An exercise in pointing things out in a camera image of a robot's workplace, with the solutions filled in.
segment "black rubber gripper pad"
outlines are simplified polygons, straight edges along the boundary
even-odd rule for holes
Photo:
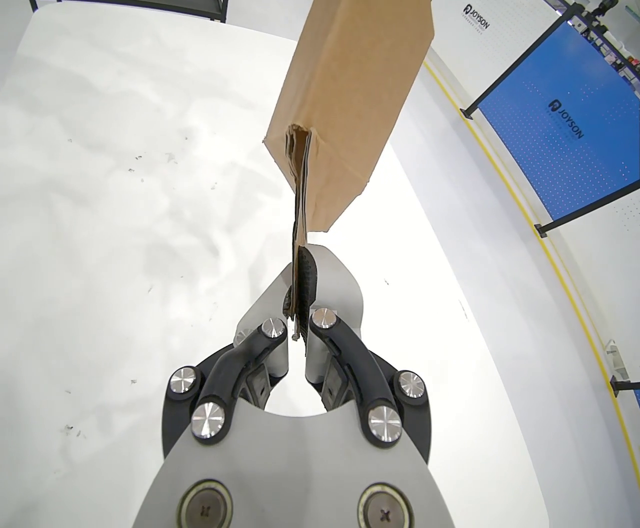
[[[300,322],[300,335],[307,342],[309,330],[309,310],[316,301],[318,270],[316,261],[311,252],[305,248],[298,248],[298,306],[296,307],[296,319]],[[291,317],[291,288],[287,291],[282,304],[282,313],[285,317]]]

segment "blue banner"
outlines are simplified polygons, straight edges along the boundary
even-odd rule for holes
[[[640,179],[640,100],[569,24],[480,110],[553,220]]]

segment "black metal stand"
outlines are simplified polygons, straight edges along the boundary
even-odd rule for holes
[[[471,117],[471,114],[478,109],[478,106],[480,105],[480,103],[482,103],[482,101],[484,101],[485,98],[492,91],[494,91],[501,82],[503,82],[503,80],[505,80],[508,76],[510,76],[511,73],[518,66],[520,66],[524,62],[524,60],[529,55],[531,55],[536,50],[536,48],[540,46],[540,44],[542,44],[557,28],[562,26],[562,24],[564,24],[565,22],[568,22],[569,20],[571,20],[574,16],[582,13],[583,11],[584,11],[584,6],[582,6],[581,4],[571,4],[571,6],[567,8],[564,14],[560,18],[558,18],[553,24],[551,24],[551,26],[549,26],[548,29],[542,35],[540,35],[536,39],[536,41],[533,44],[531,44],[525,50],[525,52],[522,55],[520,55],[516,59],[516,61],[511,66],[509,66],[505,70],[505,72],[492,83],[491,86],[489,86],[489,88],[487,88],[482,94],[480,94],[480,96],[478,96],[478,98],[473,103],[471,103],[466,109],[463,109],[463,108],[460,109],[460,111],[462,112],[462,115],[467,119],[473,119]]]
[[[33,6],[36,0],[29,0]],[[142,7],[148,9],[158,9],[161,11],[171,11],[183,15],[204,17],[219,22],[227,21],[228,0],[174,0],[169,3],[162,0],[82,0],[84,2],[94,2],[99,4],[117,4],[121,6]]]
[[[609,383],[616,398],[621,390],[640,390],[640,381],[618,381],[615,376],[611,376]]]
[[[576,209],[575,211],[572,211],[569,214],[565,214],[564,216],[561,216],[560,218],[558,218],[557,220],[554,220],[553,222],[549,222],[548,224],[544,224],[544,225],[541,225],[538,223],[535,225],[535,227],[538,230],[538,234],[540,235],[540,237],[545,238],[547,236],[548,231],[551,231],[556,227],[560,227],[561,225],[571,222],[571,220],[580,218],[585,214],[589,214],[590,212],[593,212],[596,209],[604,207],[605,205],[610,204],[611,202],[615,202],[617,199],[622,198],[623,196],[627,196],[628,194],[634,191],[637,191],[638,189],[640,189],[640,179],[625,187],[622,187],[621,189],[618,189],[617,191],[611,193],[610,195],[603,196],[601,199],[596,200],[592,204],[587,204],[584,207],[581,207],[580,209]]]

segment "gray metal plate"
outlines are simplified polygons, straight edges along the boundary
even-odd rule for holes
[[[160,469],[134,528],[175,528],[181,497],[203,479],[228,488],[232,528],[356,527],[358,500],[378,482],[404,493],[414,526],[453,527],[408,435],[391,449],[373,447],[360,431],[354,402],[297,418],[240,400],[229,434],[211,447],[187,429]]]

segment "black metal frame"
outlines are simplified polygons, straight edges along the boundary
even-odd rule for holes
[[[116,4],[121,6],[132,6],[132,7],[142,7],[148,9],[157,9],[161,11],[169,11],[172,13],[181,13],[183,15],[192,15],[195,17],[204,17],[210,20],[217,20],[220,22],[227,21],[227,6],[228,0],[211,0],[212,3],[218,6],[218,10],[201,10],[201,9],[192,9],[184,6],[173,6],[170,4],[165,4],[160,1],[154,0],[82,0],[84,2],[94,2],[97,4]],[[36,0],[29,0],[31,3],[31,8],[35,12],[38,9],[38,5],[36,4]]]
[[[615,376],[611,376],[609,383],[616,398],[621,390],[640,390],[640,381],[618,381]]]
[[[489,86],[489,88],[487,88],[483,93],[481,93],[477,97],[477,99],[473,103],[471,103],[467,108],[460,109],[460,111],[462,112],[462,115],[467,119],[473,119],[471,117],[471,114],[478,109],[478,106],[480,105],[480,103],[482,103],[482,101],[484,101],[485,98],[492,91],[494,91],[498,87],[498,85],[500,85],[503,82],[503,80],[509,77],[513,73],[513,71],[518,66],[520,66],[527,59],[527,57],[531,55],[557,28],[562,26],[565,22],[568,22],[569,20],[571,20],[574,16],[577,16],[578,12],[582,12],[583,10],[584,10],[584,6],[580,4],[571,4],[571,6],[567,7],[564,14],[562,14],[562,16],[560,16],[553,24],[551,24],[547,28],[547,30],[542,35],[540,35],[536,39],[536,41],[533,44],[531,44],[524,51],[524,53],[520,55],[515,60],[515,62],[511,66],[509,66],[504,71],[504,73],[491,84],[491,86]]]
[[[613,46],[613,44],[610,43],[606,39],[606,37],[603,36],[603,34],[600,32],[599,29],[594,27],[594,25],[585,18],[585,16],[583,15],[584,9],[585,9],[583,5],[579,3],[568,4],[566,0],[560,0],[560,2],[562,2],[566,8],[562,16],[560,16],[551,26],[549,26],[549,28],[542,35],[540,35],[540,37],[538,37],[536,41],[533,44],[531,44],[531,46],[529,46],[525,50],[525,52],[522,55],[520,55],[520,57],[518,57],[516,61],[511,66],[509,66],[509,68],[507,68],[505,72],[491,84],[491,86],[489,86],[482,94],[480,94],[480,96],[478,96],[478,98],[473,103],[471,103],[465,109],[463,108],[460,109],[464,117],[466,117],[467,119],[473,119],[471,114],[478,109],[480,103],[482,103],[482,101],[484,101],[485,98],[492,91],[494,91],[498,87],[498,85],[501,84],[501,82],[503,82],[503,80],[505,80],[509,75],[511,75],[511,73],[518,66],[520,66],[520,64],[522,64],[525,61],[525,59],[529,55],[531,55],[536,50],[536,48],[538,48],[557,28],[559,28],[565,22],[570,22],[574,17],[580,19],[582,23],[585,26],[587,26],[587,28],[591,32],[593,32],[596,35],[596,37],[603,42],[604,45],[606,45],[609,48],[609,50],[617,57],[617,59],[620,62],[622,62],[624,67],[628,68],[629,71],[631,71],[635,75],[636,70],[634,66],[631,64],[631,62],[629,62],[629,60],[626,59],[626,57],[624,57],[624,55],[622,55],[622,53],[620,53],[620,51],[617,48],[615,48],[615,46]],[[551,231],[552,229],[555,229],[557,227],[560,227],[561,225],[571,222],[571,220],[580,218],[581,216],[584,216],[585,214],[593,212],[596,209],[604,207],[605,205],[608,205],[611,202],[615,202],[619,198],[622,198],[623,196],[627,196],[628,194],[634,191],[637,191],[638,189],[640,189],[640,179],[637,181],[634,181],[633,183],[630,183],[629,185],[626,185],[625,187],[622,187],[621,189],[618,189],[617,191],[614,191],[610,195],[604,196],[601,199],[596,200],[595,202],[592,202],[591,204],[587,204],[584,207],[576,209],[575,211],[572,211],[569,214],[561,216],[560,218],[553,220],[547,224],[544,224],[544,225],[535,224],[535,228],[538,231],[538,234],[540,235],[540,237],[545,238],[547,236],[548,231]]]

